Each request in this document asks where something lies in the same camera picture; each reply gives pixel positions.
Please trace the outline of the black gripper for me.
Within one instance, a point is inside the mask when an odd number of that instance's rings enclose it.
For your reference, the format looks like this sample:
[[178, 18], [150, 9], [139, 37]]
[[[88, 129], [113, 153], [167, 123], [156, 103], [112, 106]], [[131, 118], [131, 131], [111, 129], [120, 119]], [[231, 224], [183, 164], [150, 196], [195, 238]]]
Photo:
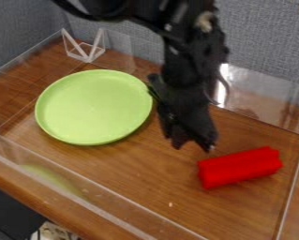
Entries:
[[162, 129], [171, 146], [179, 150], [194, 138], [206, 152], [216, 144], [218, 131], [210, 117], [210, 101], [202, 84], [190, 87], [168, 85], [159, 74], [148, 75], [148, 90], [158, 102]]

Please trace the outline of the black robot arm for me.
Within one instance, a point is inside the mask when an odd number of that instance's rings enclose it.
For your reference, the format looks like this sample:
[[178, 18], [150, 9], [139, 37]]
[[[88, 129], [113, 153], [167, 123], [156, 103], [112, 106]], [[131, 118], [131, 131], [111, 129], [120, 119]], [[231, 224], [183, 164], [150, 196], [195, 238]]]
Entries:
[[164, 64], [148, 75], [148, 92], [164, 137], [180, 148], [195, 142], [208, 151], [218, 141], [210, 117], [220, 66], [230, 49], [215, 0], [51, 0], [71, 15], [95, 22], [130, 21], [163, 40]]

